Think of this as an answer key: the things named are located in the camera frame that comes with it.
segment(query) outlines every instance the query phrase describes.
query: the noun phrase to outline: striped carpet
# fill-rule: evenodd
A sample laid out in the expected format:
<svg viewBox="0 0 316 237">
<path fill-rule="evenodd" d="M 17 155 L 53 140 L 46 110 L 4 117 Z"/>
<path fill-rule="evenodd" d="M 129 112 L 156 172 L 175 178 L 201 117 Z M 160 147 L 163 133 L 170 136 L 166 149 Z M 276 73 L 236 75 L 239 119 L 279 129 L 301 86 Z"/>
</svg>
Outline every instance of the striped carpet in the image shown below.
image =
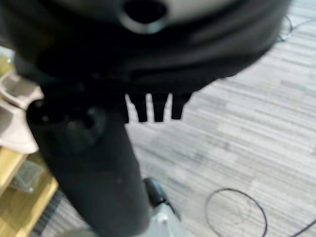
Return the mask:
<svg viewBox="0 0 316 237">
<path fill-rule="evenodd" d="M 296 0 L 289 17 L 316 16 L 316 1 Z M 136 121 L 133 107 L 131 117 Z M 128 132 L 144 176 L 154 176 L 183 215 L 190 237 L 288 237 L 316 218 L 316 24 L 302 26 L 236 77 L 195 94 L 182 121 L 131 122 Z M 34 229 L 43 237 L 86 226 L 57 192 Z M 316 226 L 302 237 L 315 237 Z"/>
</svg>

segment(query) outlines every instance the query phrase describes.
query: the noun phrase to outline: black cable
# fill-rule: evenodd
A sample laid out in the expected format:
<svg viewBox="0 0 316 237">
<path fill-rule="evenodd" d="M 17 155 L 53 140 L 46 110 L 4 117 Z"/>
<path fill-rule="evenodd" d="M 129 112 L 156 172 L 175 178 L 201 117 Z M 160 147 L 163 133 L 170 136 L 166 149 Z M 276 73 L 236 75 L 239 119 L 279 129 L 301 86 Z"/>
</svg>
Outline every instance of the black cable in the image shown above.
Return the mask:
<svg viewBox="0 0 316 237">
<path fill-rule="evenodd" d="M 304 22 L 294 26 L 293 22 L 291 21 L 291 19 L 288 16 L 285 16 L 285 19 L 289 23 L 288 33 L 286 35 L 284 35 L 284 36 L 279 35 L 277 42 L 286 42 L 289 38 L 291 38 L 293 36 L 293 33 L 296 30 L 298 30 L 301 26 L 306 25 L 306 24 L 310 24 L 310 23 L 316 23 L 316 18 L 314 18 L 314 19 L 310 19 L 310 20 L 304 21 Z"/>
<path fill-rule="evenodd" d="M 208 205 L 210 203 L 210 201 L 212 200 L 212 198 L 218 194 L 218 193 L 221 193 L 221 192 L 225 192 L 225 191 L 228 191 L 228 192 L 234 192 L 234 193 L 238 193 L 238 194 L 241 194 L 245 197 L 247 197 L 248 199 L 252 200 L 256 206 L 260 209 L 262 215 L 263 215 L 263 218 L 265 220 L 265 227 L 264 227 L 264 232 L 262 234 L 262 237 L 265 237 L 267 232 L 268 232 L 268 220 L 267 220 L 267 216 L 265 214 L 265 211 L 264 209 L 262 208 L 262 206 L 259 204 L 259 202 L 257 202 L 254 198 L 252 198 L 251 196 L 249 196 L 248 194 L 240 191 L 240 190 L 237 190 L 237 189 L 231 189 L 231 188 L 223 188 L 223 189 L 218 189 L 214 192 L 212 192 L 207 200 L 206 200 L 206 203 L 205 203 L 205 217 L 206 217 L 206 221 L 207 221 L 207 224 L 208 226 L 210 227 L 210 229 L 218 236 L 218 237 L 223 237 L 220 233 L 218 233 L 215 228 L 212 226 L 211 222 L 210 222 L 210 219 L 208 217 L 208 212 L 207 212 L 207 208 L 208 208 Z M 290 237 L 297 237 L 299 235 L 301 235 L 302 233 L 306 232 L 308 229 L 310 229 L 313 225 L 316 224 L 316 219 L 313 220 L 310 224 L 308 224 L 305 228 L 301 229 L 299 232 L 297 232 L 296 234 L 290 236 Z"/>
</svg>

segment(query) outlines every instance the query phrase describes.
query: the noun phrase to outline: black plastic tab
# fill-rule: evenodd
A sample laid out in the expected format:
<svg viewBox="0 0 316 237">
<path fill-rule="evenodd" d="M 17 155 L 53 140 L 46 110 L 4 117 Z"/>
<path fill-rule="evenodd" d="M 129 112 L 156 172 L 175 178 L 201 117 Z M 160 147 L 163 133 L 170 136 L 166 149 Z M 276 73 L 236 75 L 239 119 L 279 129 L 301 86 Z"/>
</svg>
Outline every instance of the black plastic tab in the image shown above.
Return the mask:
<svg viewBox="0 0 316 237">
<path fill-rule="evenodd" d="M 180 120 L 182 118 L 183 108 L 185 104 L 190 100 L 191 96 L 191 93 L 172 95 L 172 119 Z"/>
<path fill-rule="evenodd" d="M 146 94 L 131 94 L 129 95 L 131 102 L 135 105 L 140 122 L 147 122 L 147 107 Z"/>
</svg>

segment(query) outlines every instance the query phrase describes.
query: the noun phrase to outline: black plastic part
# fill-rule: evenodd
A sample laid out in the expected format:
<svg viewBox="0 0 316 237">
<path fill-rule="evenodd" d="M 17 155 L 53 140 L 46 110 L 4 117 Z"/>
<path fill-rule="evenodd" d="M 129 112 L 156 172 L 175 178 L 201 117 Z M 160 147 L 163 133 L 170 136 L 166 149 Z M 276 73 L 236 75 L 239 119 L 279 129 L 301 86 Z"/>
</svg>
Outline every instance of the black plastic part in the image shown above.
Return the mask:
<svg viewBox="0 0 316 237">
<path fill-rule="evenodd" d="M 168 100 L 168 94 L 152 94 L 155 122 L 163 122 L 164 107 Z"/>
<path fill-rule="evenodd" d="M 194 22 L 139 35 L 51 1 L 1 0 L 0 28 L 17 54 L 57 79 L 97 72 L 111 91 L 185 93 L 259 59 L 275 43 L 290 2 L 241 0 Z"/>
<path fill-rule="evenodd" d="M 192 94 L 172 95 L 172 119 L 180 120 L 185 104 L 190 100 Z"/>
<path fill-rule="evenodd" d="M 170 206 L 173 213 L 177 216 L 179 220 L 181 220 L 181 215 L 178 212 L 178 210 L 171 204 L 167 194 L 162 189 L 159 182 L 154 178 L 147 178 L 144 180 L 146 190 L 148 193 L 150 204 L 153 207 L 157 207 L 162 203 L 165 203 L 166 205 Z"/>
<path fill-rule="evenodd" d="M 147 122 L 147 106 L 146 95 L 143 94 L 131 94 L 129 95 L 131 102 L 135 105 L 135 109 L 138 115 L 139 122 Z"/>
<path fill-rule="evenodd" d="M 149 200 L 119 112 L 35 101 L 27 121 L 60 188 L 97 234 L 146 230 Z"/>
</svg>

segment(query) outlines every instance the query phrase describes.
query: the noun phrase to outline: black cylindrical pole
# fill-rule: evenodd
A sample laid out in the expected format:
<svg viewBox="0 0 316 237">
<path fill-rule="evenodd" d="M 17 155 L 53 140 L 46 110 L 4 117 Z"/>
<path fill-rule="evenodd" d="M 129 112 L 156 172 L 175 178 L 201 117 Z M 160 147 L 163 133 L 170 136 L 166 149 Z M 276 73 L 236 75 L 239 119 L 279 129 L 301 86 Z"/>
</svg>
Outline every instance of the black cylindrical pole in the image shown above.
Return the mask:
<svg viewBox="0 0 316 237">
<path fill-rule="evenodd" d="M 116 110 L 33 102 L 29 127 L 72 205 L 101 237 L 131 237 L 149 224 L 139 165 Z"/>
</svg>

